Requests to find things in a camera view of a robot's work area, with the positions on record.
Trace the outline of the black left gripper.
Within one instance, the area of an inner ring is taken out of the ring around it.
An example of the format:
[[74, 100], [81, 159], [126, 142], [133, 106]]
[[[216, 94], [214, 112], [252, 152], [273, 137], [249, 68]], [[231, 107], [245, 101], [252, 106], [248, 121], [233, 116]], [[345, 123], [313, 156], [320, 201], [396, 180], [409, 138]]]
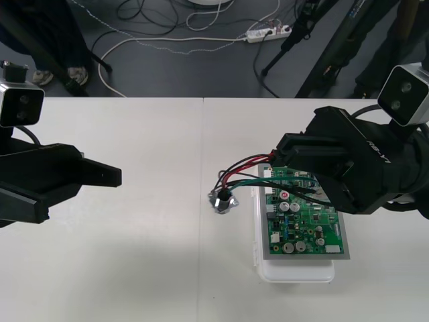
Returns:
[[81, 185], [118, 187], [122, 171], [84, 158], [74, 146], [1, 142], [1, 228], [49, 219], [47, 202], [75, 197]]

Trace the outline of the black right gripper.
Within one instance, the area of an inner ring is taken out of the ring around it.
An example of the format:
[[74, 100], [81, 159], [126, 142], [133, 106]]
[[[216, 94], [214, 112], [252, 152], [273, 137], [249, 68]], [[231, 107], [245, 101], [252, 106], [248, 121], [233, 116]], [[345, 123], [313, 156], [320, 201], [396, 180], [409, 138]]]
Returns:
[[339, 211], [371, 214], [393, 196], [392, 139], [387, 125], [321, 107], [304, 133], [284, 134], [271, 165], [317, 175]]

